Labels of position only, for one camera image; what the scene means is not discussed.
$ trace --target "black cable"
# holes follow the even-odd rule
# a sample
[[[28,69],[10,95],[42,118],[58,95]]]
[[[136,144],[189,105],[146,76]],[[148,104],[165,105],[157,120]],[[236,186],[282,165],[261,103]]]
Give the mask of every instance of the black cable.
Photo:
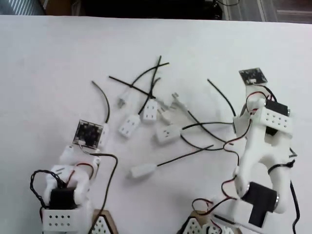
[[[143,76],[143,75],[145,75],[146,73],[148,73],[149,71],[151,71],[151,70],[153,70],[153,69],[158,69],[158,67],[162,67],[162,66],[166,66],[166,65],[168,65],[169,63],[167,62],[167,63],[163,63],[163,64],[158,64],[157,66],[155,66],[155,67],[152,67],[152,68],[150,68],[150,69],[148,69],[148,70],[146,70],[145,72],[143,72],[141,75],[139,75],[131,84],[130,84],[130,88],[133,88],[133,86],[134,86],[134,84]]]
[[[221,90],[219,90],[218,87],[215,86],[215,84],[212,83],[211,80],[207,79],[207,81],[218,91],[218,93],[221,94],[221,96],[223,96],[223,98],[226,100],[226,102],[228,103],[228,105],[230,106],[230,109],[232,110],[232,113],[234,116],[236,116],[236,112],[234,110],[234,107],[232,106],[231,102],[228,100],[228,98],[221,92]]]
[[[160,80],[160,78],[157,78],[157,79],[155,80],[154,84],[152,85],[152,89],[154,88],[155,84],[156,84],[157,81],[159,81],[159,80]],[[138,115],[140,115],[140,114],[142,113],[142,111],[144,110],[144,107],[146,106],[146,104],[147,104],[147,102],[148,102],[149,99],[150,99],[150,96],[148,95],[148,96],[146,97],[146,99],[145,99],[144,104],[142,105],[141,109],[139,110]]]
[[[220,1],[218,1],[218,0],[215,0],[215,1],[218,2],[218,3],[221,4],[221,5],[224,5],[224,6],[236,6],[236,5],[238,5],[239,2],[240,2],[240,0],[238,0],[237,3],[233,3],[233,4],[224,4],[224,3],[222,3],[222,2],[220,2]]]
[[[214,135],[212,132],[210,132],[207,128],[205,128],[203,125],[200,125],[200,122],[198,121],[198,119],[190,112],[190,111],[187,111],[189,113],[189,115],[194,119],[194,121],[196,123],[199,124],[199,126],[205,131],[207,132],[209,135],[211,135],[212,137],[214,137],[215,139],[218,139],[219,141],[222,141],[223,143],[225,143],[226,141],[225,140],[222,140],[220,139],[219,137],[217,137],[216,135]]]
[[[277,102],[277,99],[276,99],[275,95],[273,94],[272,90],[269,89],[267,86],[260,85],[260,84],[256,84],[255,86],[259,86],[259,87],[264,88],[266,91],[268,91],[268,92],[271,94],[271,96],[272,96],[272,97],[274,98],[274,100]]]
[[[200,150],[196,150],[196,151],[194,151],[194,152],[191,152],[191,153],[182,155],[182,156],[180,156],[180,157],[176,157],[176,158],[171,159],[171,160],[169,160],[169,161],[160,163],[160,164],[158,164],[157,166],[160,167],[160,166],[163,166],[163,165],[165,165],[165,164],[168,164],[168,163],[174,162],[174,161],[176,161],[176,160],[179,160],[179,159],[181,159],[181,158],[184,158],[184,157],[187,157],[187,156],[190,156],[190,155],[197,154],[197,153],[199,153],[199,152],[201,152],[201,151],[203,151],[203,150],[206,150],[206,149],[208,149],[208,148],[210,148],[210,147],[213,147],[213,145],[210,145],[210,146],[208,146],[208,147],[206,147],[206,148],[203,148],[203,149],[200,149]]]
[[[131,84],[129,84],[129,83],[125,82],[125,81],[122,81],[122,80],[117,79],[117,78],[112,77],[112,76],[109,76],[108,78],[113,79],[113,80],[116,80],[116,81],[118,81],[118,82],[120,82],[120,83],[122,83],[122,84],[125,84],[125,85],[127,85],[127,86],[129,86],[129,87],[131,87],[131,88],[134,88],[134,89],[138,90],[139,92],[141,92],[141,93],[143,93],[143,94],[145,94],[145,95],[147,95],[147,96],[149,95],[147,92],[145,92],[145,91],[143,91],[143,90],[141,90],[141,89],[139,89],[139,88],[137,88],[137,87],[135,87],[135,86],[132,86]]]
[[[195,127],[198,125],[203,125],[203,124],[230,124],[230,125],[233,125],[233,123],[228,123],[228,122],[204,122],[204,123],[194,123],[194,124],[187,125],[187,126],[183,127],[182,130],[192,128],[192,127]]]
[[[296,224],[300,219],[300,209],[299,209],[299,204],[298,204],[296,193],[295,193],[294,188],[293,188],[293,182],[292,181],[291,181],[291,192],[292,192],[292,198],[293,198],[294,206],[296,209],[296,219],[292,223],[292,231],[293,231],[293,234],[296,234]]]
[[[51,176],[53,176],[55,178],[55,180],[57,181],[57,186],[58,188],[62,189],[62,188],[66,188],[66,183],[60,179],[60,177],[55,174],[54,172],[48,171],[48,170],[36,170],[33,172],[33,174],[30,176],[30,190],[35,194],[35,196],[37,197],[37,199],[40,201],[41,206],[43,208],[47,208],[48,206],[45,205],[42,196],[40,196],[36,190],[34,189],[34,180],[35,180],[35,176],[37,173],[46,173],[46,174],[50,174]]]
[[[108,123],[109,116],[111,115],[111,107],[109,105],[108,98],[107,98],[106,94],[104,93],[104,91],[94,81],[91,81],[91,82],[101,91],[101,93],[105,97],[105,100],[106,100],[106,103],[107,103],[107,116],[106,116],[105,123]]]
[[[112,157],[115,159],[115,165],[114,165],[114,168],[112,170],[112,173],[111,173],[111,176],[109,177],[109,180],[108,180],[108,183],[107,183],[107,187],[106,187],[106,192],[105,192],[105,197],[104,197],[104,201],[103,201],[103,204],[102,204],[102,207],[100,209],[100,211],[98,212],[96,218],[94,219],[93,221],[93,224],[88,232],[88,234],[91,234],[95,224],[97,223],[97,220],[98,218],[101,216],[103,210],[104,210],[104,207],[105,207],[105,204],[106,204],[106,200],[107,200],[107,195],[108,195],[108,190],[109,190],[109,187],[110,187],[110,184],[111,184],[111,181],[112,181],[112,178],[113,178],[113,175],[115,173],[115,170],[116,170],[116,167],[118,165],[118,158],[115,156],[115,155],[112,155],[112,154],[91,154],[90,155],[93,155],[93,156],[108,156],[108,157]]]

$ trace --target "circuit board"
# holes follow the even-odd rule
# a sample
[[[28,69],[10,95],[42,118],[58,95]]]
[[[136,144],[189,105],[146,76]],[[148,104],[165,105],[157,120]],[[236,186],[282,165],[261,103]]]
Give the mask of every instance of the circuit board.
[[[245,85],[263,84],[268,82],[260,68],[241,70],[239,73]]]

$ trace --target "white connector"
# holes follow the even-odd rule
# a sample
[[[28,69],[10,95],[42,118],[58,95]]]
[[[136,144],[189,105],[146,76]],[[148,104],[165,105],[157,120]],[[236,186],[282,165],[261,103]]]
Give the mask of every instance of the white connector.
[[[121,127],[118,129],[119,133],[126,138],[130,138],[132,133],[140,125],[141,120],[139,115],[130,115]]]
[[[159,128],[156,130],[156,138],[159,144],[166,144],[180,138],[181,128],[175,124]]]
[[[98,148],[100,148],[101,150],[103,150],[105,148],[107,139],[108,139],[108,134],[109,134],[109,126],[107,123],[103,124],[103,130],[101,133],[101,137],[99,139],[99,143],[98,143]]]
[[[172,97],[174,98],[174,102],[183,110],[183,111],[188,111],[189,109],[187,108],[186,104],[181,100],[179,97],[179,94],[173,93]]]
[[[147,101],[144,110],[143,110],[143,116],[142,120],[145,123],[152,123],[157,120],[157,108],[158,108],[158,103],[150,99]]]
[[[161,116],[161,119],[168,125],[173,124],[171,121],[171,111],[170,110],[164,110],[162,107],[158,109],[158,113]]]
[[[152,174],[157,168],[156,164],[142,164],[131,168],[130,175],[132,178],[139,178]]]
[[[129,94],[130,94],[130,89],[127,88],[125,92],[123,92],[121,95],[118,96],[118,107],[122,108],[126,103],[127,100],[129,98]]]

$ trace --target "black circuit board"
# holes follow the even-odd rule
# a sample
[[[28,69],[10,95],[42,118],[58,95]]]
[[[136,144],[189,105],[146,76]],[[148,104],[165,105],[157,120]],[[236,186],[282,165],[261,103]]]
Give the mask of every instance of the black circuit board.
[[[101,125],[80,120],[73,143],[78,144],[78,141],[80,140],[84,142],[84,144],[81,144],[82,146],[96,149],[98,147],[102,130],[103,126]]]
[[[263,84],[268,82],[260,68],[241,70],[239,73],[245,85]]]

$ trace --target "white table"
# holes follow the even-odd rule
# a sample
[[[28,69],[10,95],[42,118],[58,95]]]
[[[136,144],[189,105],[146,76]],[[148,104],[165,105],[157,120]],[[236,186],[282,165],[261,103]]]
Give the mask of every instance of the white table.
[[[238,73],[260,67],[279,101],[296,117],[292,146],[299,157],[292,180],[301,219],[297,233],[310,228],[312,118],[310,100],[312,25],[259,22],[225,22],[161,19],[101,19],[76,17],[0,17],[0,229],[2,233],[40,233],[39,202],[29,190],[31,173],[50,169],[72,138],[79,119],[101,123],[106,107],[103,87],[112,104],[111,137],[107,152],[119,157],[107,209],[120,234],[174,234],[191,212],[191,201],[220,194],[221,182],[231,178],[236,158],[226,152],[199,153],[159,168],[147,180],[127,179],[129,169],[144,162],[163,162],[194,149],[184,142],[159,147],[155,129],[144,125],[130,140],[117,133],[127,114],[136,113],[145,97],[133,90],[126,108],[116,107],[125,87],[109,75],[131,82],[154,66],[162,67],[154,93],[170,101],[178,92],[201,121],[230,121],[232,113],[211,87],[210,78],[231,100],[236,112],[244,102],[245,88]],[[148,74],[138,86],[147,90]],[[177,112],[177,122],[191,121]],[[231,139],[231,128],[218,130]],[[186,133],[192,142],[220,145],[198,128]],[[243,142],[236,148],[242,151]],[[113,161],[103,159],[92,187],[97,207]],[[263,166],[255,174],[265,173]],[[270,185],[269,179],[262,182]],[[42,193],[44,177],[35,180]],[[279,234],[291,234],[295,210],[279,216]]]

